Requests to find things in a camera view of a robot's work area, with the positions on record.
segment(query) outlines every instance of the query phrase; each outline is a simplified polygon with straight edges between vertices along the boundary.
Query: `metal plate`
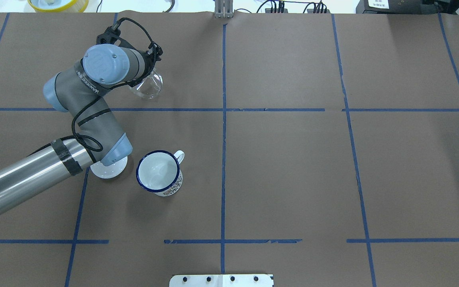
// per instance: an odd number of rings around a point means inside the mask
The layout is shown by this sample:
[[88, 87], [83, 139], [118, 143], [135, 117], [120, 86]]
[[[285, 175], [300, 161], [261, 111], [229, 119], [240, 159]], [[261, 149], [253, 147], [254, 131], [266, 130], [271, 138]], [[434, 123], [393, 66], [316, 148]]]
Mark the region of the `metal plate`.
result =
[[271, 274], [176, 275], [169, 287], [273, 287]]

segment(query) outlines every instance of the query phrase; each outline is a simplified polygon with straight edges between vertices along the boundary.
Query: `small white dish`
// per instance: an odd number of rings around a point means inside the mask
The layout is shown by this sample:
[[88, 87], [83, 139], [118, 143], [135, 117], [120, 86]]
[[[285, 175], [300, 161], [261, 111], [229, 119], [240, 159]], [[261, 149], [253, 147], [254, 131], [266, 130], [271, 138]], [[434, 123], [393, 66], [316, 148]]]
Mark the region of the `small white dish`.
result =
[[105, 167], [100, 161], [95, 162], [93, 165], [91, 165], [90, 169], [91, 172], [93, 172], [93, 174], [98, 176], [99, 178], [108, 179], [113, 178], [118, 174], [122, 173], [126, 166], [127, 157], [124, 157], [121, 160], [118, 160], [117, 162], [113, 163], [112, 165], [109, 165], [108, 167]]

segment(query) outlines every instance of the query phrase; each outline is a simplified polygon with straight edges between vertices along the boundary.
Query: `yellow container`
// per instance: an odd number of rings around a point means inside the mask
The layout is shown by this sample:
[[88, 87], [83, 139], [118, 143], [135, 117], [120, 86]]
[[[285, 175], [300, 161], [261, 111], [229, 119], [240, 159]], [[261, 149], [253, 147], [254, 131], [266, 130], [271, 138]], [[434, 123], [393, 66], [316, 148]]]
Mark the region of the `yellow container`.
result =
[[84, 12], [89, 0], [27, 0], [27, 2], [37, 12]]

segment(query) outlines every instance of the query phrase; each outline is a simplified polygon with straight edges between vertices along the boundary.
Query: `electrical cable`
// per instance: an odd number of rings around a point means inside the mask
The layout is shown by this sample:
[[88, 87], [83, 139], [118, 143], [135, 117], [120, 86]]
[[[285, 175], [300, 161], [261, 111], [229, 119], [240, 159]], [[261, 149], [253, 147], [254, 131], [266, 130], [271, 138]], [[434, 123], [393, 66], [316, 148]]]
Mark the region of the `electrical cable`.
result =
[[95, 13], [98, 13], [98, 8], [100, 8], [100, 6], [102, 5], [102, 1], [104, 0], [100, 0], [100, 3], [98, 4], [97, 9], [95, 10]]
[[[85, 149], [87, 149], [88, 151], [88, 154], [91, 158], [91, 160], [93, 161], [93, 163], [96, 162], [96, 159], [95, 157], [93, 156], [93, 153], [92, 151], [94, 152], [102, 152], [102, 150], [104, 150], [104, 147], [102, 146], [102, 144], [96, 140], [95, 138], [92, 138], [91, 136], [87, 136], [87, 135], [84, 135], [84, 134], [79, 134], [78, 132], [75, 131], [75, 122], [77, 121], [77, 119], [79, 118], [79, 116], [84, 113], [84, 111], [86, 111], [89, 107], [93, 106], [96, 102], [98, 102], [102, 97], [101, 96], [98, 96], [95, 100], [91, 101], [89, 104], [85, 105], [72, 119], [72, 124], [71, 124], [71, 129], [72, 129], [72, 135], [71, 136], [65, 136], [63, 138], [60, 138], [60, 140], [69, 140], [69, 139], [75, 139], [77, 140], [77, 142], [82, 145], [82, 147], [84, 147]], [[94, 142], [96, 145], [98, 145], [98, 148], [95, 148], [95, 147], [91, 147], [89, 146], [86, 141], [84, 139], [87, 139], [87, 140], [91, 140], [92, 142]], [[37, 149], [36, 151], [34, 151], [33, 153], [31, 153], [30, 155], [32, 154], [35, 154], [39, 151], [41, 151], [42, 149], [45, 149], [46, 147], [49, 147], [51, 144], [48, 143], [47, 145], [44, 145], [43, 147], [40, 147], [39, 149]]]
[[173, 7], [175, 6], [175, 0], [171, 0], [171, 6], [169, 6], [169, 9], [167, 9], [166, 11], [164, 11], [165, 13], [171, 11], [173, 9]]
[[276, 5], [275, 4], [275, 0], [266, 0], [265, 2], [262, 3], [262, 5], [260, 5], [260, 7], [258, 7], [258, 10], [256, 10], [256, 13], [258, 13], [261, 9], [261, 7], [263, 7], [263, 5], [265, 5], [267, 2], [271, 2], [272, 4], [270, 5], [270, 12], [272, 12], [272, 5]]
[[[157, 59], [159, 57], [159, 51], [157, 49], [158, 47], [158, 44], [155, 43], [150, 34], [148, 34], [148, 31], [146, 31], [146, 29], [144, 29], [144, 27], [139, 24], [138, 22], [132, 20], [131, 18], [126, 18], [126, 17], [123, 17], [123, 18], [120, 18], [120, 20], [116, 21], [116, 24], [113, 25], [113, 27], [116, 27], [118, 29], [118, 27], [122, 24], [122, 22], [124, 21], [129, 21], [129, 22], [132, 22], [134, 23], [135, 25], [137, 25], [137, 27], [141, 28], [142, 31], [144, 31], [144, 33], [146, 34], [146, 36], [148, 37], [148, 39], [150, 40], [150, 43], [151, 43], [151, 49], [153, 49], [152, 53], [153, 53], [153, 63], [151, 64], [151, 68], [150, 70], [148, 71], [148, 73], [146, 75], [144, 75], [144, 77], [147, 77], [148, 75], [150, 75], [151, 71], [153, 71], [153, 69], [155, 68], [155, 62], [157, 62]], [[110, 87], [109, 89], [112, 90], [112, 89], [115, 89], [117, 87], [121, 87], [121, 86], [124, 86], [126, 85], [127, 82], [124, 82], [124, 83], [121, 83], [121, 84], [118, 84], [118, 85], [115, 85], [113, 87]]]
[[306, 5], [306, 7], [304, 8], [304, 11], [302, 11], [302, 14], [304, 14], [308, 10], [309, 5], [311, 4], [313, 4], [315, 6], [314, 9], [316, 9], [316, 3], [310, 2], [308, 5]]
[[248, 9], [244, 9], [244, 8], [239, 8], [239, 9], [236, 9], [235, 11], [239, 11], [239, 10], [248, 11], [249, 13], [253, 14], [251, 11], [249, 11]]
[[[155, 43], [150, 34], [148, 33], [148, 31], [146, 31], [146, 29], [144, 29], [144, 27], [139, 24], [138, 22], [132, 20], [131, 18], [126, 18], [126, 17], [123, 17], [123, 18], [120, 18], [120, 20], [118, 20], [114, 25], [114, 29], [118, 29], [118, 27], [122, 24], [122, 22], [124, 21], [129, 21], [129, 22], [132, 22], [134, 23], [135, 25], [137, 25], [139, 28], [142, 29], [142, 31], [144, 31], [144, 33], [146, 34], [146, 36], [148, 37], [148, 39], [150, 40], [150, 43], [151, 43], [151, 47], [149, 49], [153, 49], [152, 51], [152, 54], [153, 54], [153, 63], [151, 64], [151, 69], [148, 71], [147, 75], [144, 75], [145, 77], [147, 77], [151, 71], [153, 71], [153, 68], [155, 68], [155, 62], [157, 62], [157, 58], [158, 58], [158, 54], [159, 54], [159, 51], [157, 49], [158, 47], [158, 44]], [[115, 85], [113, 87], [111, 87], [110, 89], [114, 89], [114, 88], [117, 88], [117, 87], [120, 87], [120, 86], [123, 86], [123, 85], [126, 85], [127, 83], [124, 82], [124, 83], [121, 83], [121, 84], [118, 84], [118, 85]], [[95, 100], [92, 100], [89, 104], [85, 105], [72, 119], [72, 124], [71, 124], [71, 130], [72, 130], [72, 135], [71, 136], [66, 136], [66, 137], [63, 137], [63, 138], [60, 138], [60, 140], [68, 140], [68, 139], [71, 139], [71, 138], [74, 138], [75, 140], [77, 140], [77, 142], [82, 145], [85, 149], [87, 149], [88, 151], [88, 154], [91, 158], [91, 160], [93, 161], [93, 163], [96, 162], [96, 159], [95, 157], [93, 156], [93, 153], [92, 152], [101, 152], [102, 150], [104, 150], [104, 147], [102, 146], [102, 144], [96, 140], [95, 138], [92, 138], [91, 136], [87, 136], [87, 135], [84, 135], [84, 134], [80, 134], [78, 132], [75, 131], [75, 122], [77, 121], [77, 119], [79, 118], [79, 116], [84, 113], [87, 109], [89, 109], [91, 106], [93, 106], [94, 104], [96, 104], [96, 102], [98, 102], [102, 97], [101, 96], [98, 96]], [[86, 141], [84, 140], [91, 140], [92, 142], [95, 143], [95, 145], [98, 145], [98, 147], [91, 147], [89, 146]], [[40, 147], [39, 149], [37, 149], [36, 151], [34, 151], [33, 153], [31, 153], [30, 155], [32, 154], [35, 154], [39, 151], [41, 151], [42, 149], [45, 149], [46, 147], [49, 147], [51, 144], [48, 143], [47, 145], [44, 145], [43, 147]]]

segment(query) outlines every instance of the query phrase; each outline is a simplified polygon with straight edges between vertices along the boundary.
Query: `black cable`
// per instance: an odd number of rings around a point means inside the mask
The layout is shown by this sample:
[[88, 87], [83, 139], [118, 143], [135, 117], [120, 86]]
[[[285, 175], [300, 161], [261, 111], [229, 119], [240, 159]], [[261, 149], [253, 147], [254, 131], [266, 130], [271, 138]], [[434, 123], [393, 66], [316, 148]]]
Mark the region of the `black cable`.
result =
[[[141, 30], [146, 34], [146, 36], [147, 36], [148, 39], [150, 40], [151, 46], [153, 47], [153, 51], [152, 51], [152, 53], [153, 53], [153, 63], [151, 64], [151, 69], [149, 70], [148, 74], [147, 74], [147, 75], [144, 75], [145, 77], [147, 77], [148, 75], [150, 75], [151, 71], [153, 71], [153, 69], [155, 68], [155, 62], [157, 62], [157, 58], [159, 57], [159, 55], [158, 55], [159, 51], [158, 51], [158, 49], [157, 49], [158, 44], [155, 43], [155, 42], [152, 40], [150, 34], [148, 34], [148, 31], [146, 31], [146, 29], [144, 29], [144, 27], [143, 27], [141, 24], [139, 24], [138, 22], [132, 20], [131, 18], [126, 18], [126, 17], [120, 18], [120, 20], [116, 21], [116, 24], [117, 24], [117, 25], [115, 24], [113, 27], [115, 27], [115, 26], [116, 26], [116, 27], [119, 27], [119, 26], [122, 24], [122, 22], [124, 22], [124, 21], [132, 22], [132, 23], [134, 23], [135, 25], [137, 25], [137, 27], [141, 28]], [[115, 89], [115, 88], [117, 88], [117, 87], [124, 86], [124, 85], [126, 85], [126, 84], [127, 84], [127, 83], [124, 82], [124, 83], [115, 85], [115, 86], [113, 86], [113, 87], [111, 87], [111, 88], [109, 88], [109, 89], [112, 90], [112, 89]]]
[[248, 9], [244, 9], [244, 8], [239, 8], [239, 9], [236, 9], [235, 11], [238, 11], [238, 10], [244, 10], [244, 11], [248, 11], [249, 13], [253, 14], [251, 11], [249, 11]]
[[167, 9], [166, 11], [164, 11], [165, 13], [171, 11], [173, 9], [173, 7], [175, 6], [175, 0], [171, 0], [171, 6], [169, 6], [169, 9]]
[[[73, 136], [65, 136], [63, 138], [60, 138], [60, 140], [70, 140], [70, 139], [73, 139], [73, 138], [74, 138]], [[50, 146], [51, 146], [51, 143], [48, 143], [47, 145], [44, 145], [43, 147], [37, 149], [36, 151], [32, 152], [29, 155], [36, 154], [37, 152], [41, 151], [42, 149], [45, 149], [46, 147], [50, 147]]]
[[[80, 145], [82, 145], [84, 148], [88, 149], [89, 151], [94, 151], [94, 152], [102, 152], [102, 150], [104, 149], [104, 147], [102, 146], [102, 144], [98, 141], [98, 140], [95, 140], [94, 138], [92, 138], [91, 136], [86, 136], [84, 134], [79, 134], [75, 131], [75, 122], [77, 121], [77, 119], [79, 118], [79, 116], [84, 113], [84, 111], [86, 111], [89, 107], [93, 106], [96, 102], [98, 102], [102, 97], [101, 96], [98, 96], [95, 100], [92, 100], [89, 104], [85, 105], [72, 119], [72, 135], [73, 137], [79, 142]], [[96, 145], [98, 145], [98, 148], [94, 148], [94, 147], [91, 147], [89, 146], [85, 141], [84, 139], [88, 139], [88, 140], [91, 140], [92, 142], [95, 142]]]
[[304, 11], [302, 11], [302, 14], [304, 14], [308, 10], [309, 5], [311, 4], [313, 4], [315, 6], [314, 9], [316, 9], [316, 3], [310, 2], [308, 5], [306, 5], [306, 7], [304, 8]]
[[262, 5], [260, 5], [260, 7], [258, 7], [258, 10], [256, 10], [256, 13], [258, 13], [261, 7], [263, 7], [263, 5], [265, 5], [267, 2], [272, 2], [273, 5], [275, 6], [275, 0], [266, 0], [265, 2], [262, 3]]
[[104, 0], [100, 0], [100, 3], [98, 4], [97, 10], [95, 11], [95, 13], [98, 13], [98, 8], [100, 8], [100, 6], [102, 5], [102, 1], [104, 1]]

